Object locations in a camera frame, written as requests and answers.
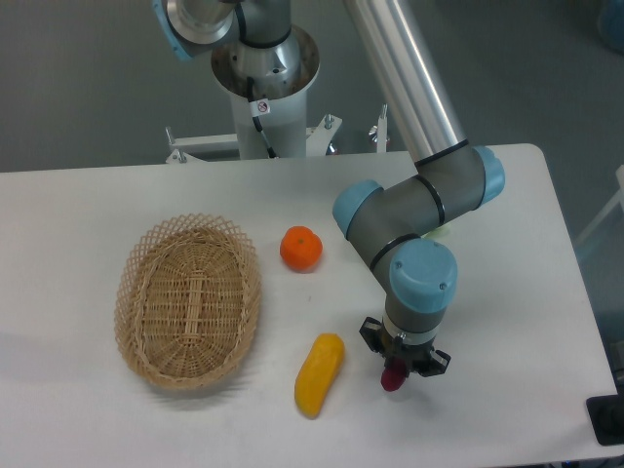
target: sticker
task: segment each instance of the sticker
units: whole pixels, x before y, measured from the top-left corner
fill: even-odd
[[[260,117],[271,113],[271,105],[269,99],[255,100],[250,102],[250,108],[252,110],[252,117]]]

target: wicker basket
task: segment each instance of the wicker basket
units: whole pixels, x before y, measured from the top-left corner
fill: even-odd
[[[119,351],[160,387],[209,385],[249,351],[259,305],[255,249],[240,228],[222,217],[176,217],[128,258],[115,309]]]

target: table surface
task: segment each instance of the table surface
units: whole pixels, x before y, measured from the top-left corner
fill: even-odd
[[[448,372],[393,394],[358,334],[384,292],[332,203],[363,178],[413,175],[407,153],[0,175],[3,466],[486,467],[621,454],[598,445],[585,409],[614,385],[543,155],[493,149],[505,191],[440,239],[459,266],[436,340]],[[113,311],[139,237],[187,213],[224,215],[251,236],[263,300],[244,364],[178,395],[128,370]],[[325,244],[309,274],[279,257],[296,224]],[[293,384],[321,332],[337,332],[347,355],[310,421]]]

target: light blue joint cap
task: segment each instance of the light blue joint cap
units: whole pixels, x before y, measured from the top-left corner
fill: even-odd
[[[181,61],[192,60],[193,57],[186,53],[182,45],[177,40],[176,35],[172,31],[172,27],[169,25],[169,21],[167,20],[167,13],[165,13],[165,10],[163,9],[163,2],[161,0],[153,0],[152,7],[154,8],[154,13],[156,13],[156,18],[160,23],[160,27],[163,29],[165,37],[167,37],[169,45],[172,46],[175,56]]]
[[[481,205],[484,205],[500,195],[500,192],[505,188],[505,169],[491,149],[485,146],[475,146],[473,149],[481,156],[486,170],[486,189],[481,201]]]
[[[446,308],[457,287],[457,262],[442,244],[426,239],[404,243],[390,264],[390,286],[407,308],[434,314]]]
[[[362,180],[344,190],[333,202],[333,210],[331,212],[345,239],[355,213],[358,212],[367,198],[377,190],[383,190],[377,182],[374,180]]]

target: black rubber ring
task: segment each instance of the black rubber ring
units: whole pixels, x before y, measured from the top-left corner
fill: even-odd
[[[460,141],[458,144],[455,144],[447,149],[443,149],[442,151],[436,154],[433,154],[429,156],[428,158],[421,159],[420,161],[416,161],[414,165],[416,166],[417,169],[422,168],[423,166],[426,166],[429,163],[433,163],[434,161],[437,161],[440,158],[444,158],[446,155],[452,153],[453,151],[457,151],[459,148],[463,148],[467,144],[468,144],[468,140],[464,139],[463,141]]]
[[[419,180],[427,188],[427,190],[429,190],[431,198],[433,198],[433,201],[436,202],[436,207],[438,207],[438,227],[442,226],[445,223],[447,216],[445,214],[445,206],[442,203],[442,198],[440,198],[438,190],[436,190],[436,187],[434,187],[431,182],[422,175],[415,175],[414,178]]]
[[[239,39],[245,39],[247,36],[247,22],[245,21],[245,13],[243,12],[243,7],[239,3],[234,8],[234,13],[236,14],[236,20],[238,21],[238,31],[239,31]]]
[[[287,32],[283,37],[280,37],[279,39],[276,39],[275,41],[272,41],[272,42],[262,42],[262,43],[252,42],[252,41],[248,41],[244,37],[241,37],[240,40],[246,46],[253,47],[254,49],[271,49],[272,47],[279,46],[284,41],[286,41],[289,38],[289,36],[291,35],[291,31],[292,31],[292,29],[289,28],[289,32]]]
[[[383,258],[384,255],[389,253],[392,249],[397,247],[399,244],[403,244],[404,242],[410,241],[412,239],[420,239],[420,236],[415,233],[405,234],[403,236],[397,237],[395,240],[390,241],[388,244],[383,246],[383,249],[377,252],[377,255],[375,255],[372,261],[370,262],[370,265],[369,265],[370,271],[374,271],[374,268],[377,266],[377,263],[379,263],[379,261]]]

